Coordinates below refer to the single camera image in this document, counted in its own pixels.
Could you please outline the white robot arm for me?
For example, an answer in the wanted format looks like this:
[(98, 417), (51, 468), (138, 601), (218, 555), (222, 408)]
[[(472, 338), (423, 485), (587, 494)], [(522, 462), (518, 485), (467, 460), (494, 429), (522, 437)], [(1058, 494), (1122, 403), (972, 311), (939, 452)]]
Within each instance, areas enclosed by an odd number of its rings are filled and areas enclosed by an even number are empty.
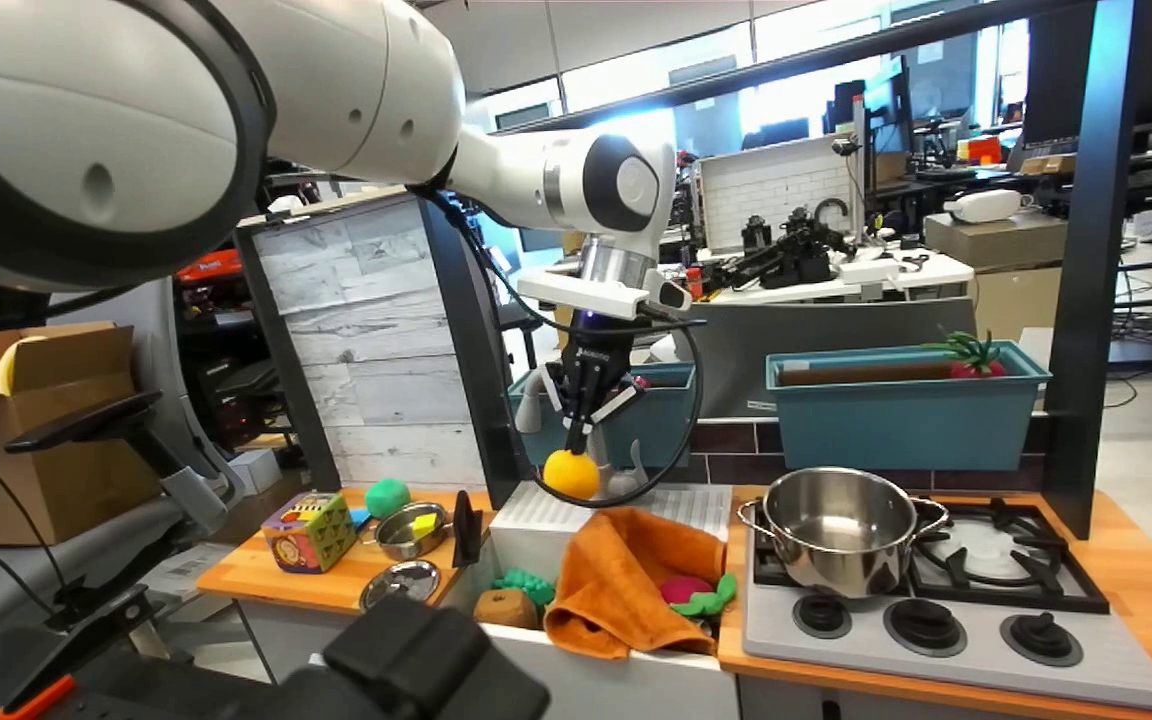
[(458, 46), (409, 0), (0, 0), (0, 287), (169, 275), (258, 210), (275, 158), (581, 233), (581, 273), (522, 279), (535, 298), (671, 298), (671, 148), (472, 128)]

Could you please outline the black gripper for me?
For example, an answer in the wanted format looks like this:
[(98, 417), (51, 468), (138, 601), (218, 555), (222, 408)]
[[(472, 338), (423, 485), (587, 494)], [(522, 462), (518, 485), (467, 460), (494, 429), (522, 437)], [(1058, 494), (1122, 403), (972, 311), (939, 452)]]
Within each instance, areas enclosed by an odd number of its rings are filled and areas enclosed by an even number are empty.
[(562, 392), (572, 420), (587, 420), (627, 372), (638, 327), (627, 321), (578, 311), (562, 355)]

